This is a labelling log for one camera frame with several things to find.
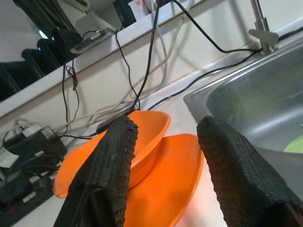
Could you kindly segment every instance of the white shelf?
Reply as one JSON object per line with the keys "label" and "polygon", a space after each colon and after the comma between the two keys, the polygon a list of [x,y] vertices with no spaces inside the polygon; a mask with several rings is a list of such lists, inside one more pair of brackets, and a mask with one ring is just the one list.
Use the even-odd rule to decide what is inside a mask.
{"label": "white shelf", "polygon": [[[203,2],[204,0],[194,0],[194,5]],[[182,1],[184,7],[187,7],[189,0]],[[175,4],[169,3],[161,7],[159,12],[158,23],[163,24],[181,13],[181,10]],[[152,29],[151,15],[147,15],[140,21],[130,25],[126,29],[118,33],[118,39],[121,46],[125,46],[130,42],[138,39]],[[89,51],[83,53],[75,59],[75,70],[80,72],[99,60],[107,57],[111,53],[118,50],[115,36],[105,40]],[[63,66],[46,75],[42,79],[36,81],[25,89],[19,91],[8,99],[0,103],[0,118],[17,109],[23,104],[29,102],[33,98],[39,96],[45,91],[53,88],[62,82]]]}

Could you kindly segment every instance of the faucet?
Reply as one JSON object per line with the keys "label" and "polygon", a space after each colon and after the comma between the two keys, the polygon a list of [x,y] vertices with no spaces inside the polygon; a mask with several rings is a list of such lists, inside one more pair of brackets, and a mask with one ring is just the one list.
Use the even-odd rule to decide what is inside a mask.
{"label": "faucet", "polygon": [[268,22],[266,17],[263,17],[259,0],[250,0],[250,2],[256,18],[256,29],[250,29],[248,33],[260,40],[264,54],[272,53],[276,50],[275,44],[279,40],[279,35],[269,30]]}

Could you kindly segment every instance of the sink basin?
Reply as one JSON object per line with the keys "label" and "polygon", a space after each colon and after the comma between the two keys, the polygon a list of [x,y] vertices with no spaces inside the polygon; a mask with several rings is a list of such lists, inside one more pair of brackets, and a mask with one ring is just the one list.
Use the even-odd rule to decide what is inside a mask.
{"label": "sink basin", "polygon": [[212,115],[243,134],[303,200],[303,154],[283,152],[303,135],[303,39],[184,100],[197,122]]}

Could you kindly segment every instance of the orange plate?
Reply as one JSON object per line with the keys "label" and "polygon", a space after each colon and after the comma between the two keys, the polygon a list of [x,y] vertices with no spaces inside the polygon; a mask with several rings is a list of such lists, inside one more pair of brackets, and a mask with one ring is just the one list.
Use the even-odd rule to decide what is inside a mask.
{"label": "orange plate", "polygon": [[172,227],[198,185],[204,155],[195,135],[165,137],[151,172],[130,189],[124,227]]}
{"label": "orange plate", "polygon": [[[129,182],[129,188],[132,188],[144,179],[154,165],[159,143],[170,124],[170,116],[160,111],[134,111],[129,118],[139,127]],[[53,184],[53,193],[57,197],[67,196],[68,188],[77,171],[104,135],[105,132],[101,133],[66,156]]]}

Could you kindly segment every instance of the green object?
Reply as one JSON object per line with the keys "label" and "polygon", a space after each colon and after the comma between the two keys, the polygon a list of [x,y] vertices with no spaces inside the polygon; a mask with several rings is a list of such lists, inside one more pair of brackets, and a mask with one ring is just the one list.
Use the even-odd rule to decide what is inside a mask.
{"label": "green object", "polygon": [[291,143],[288,144],[284,149],[284,152],[303,154],[303,136],[300,136],[291,141]]}

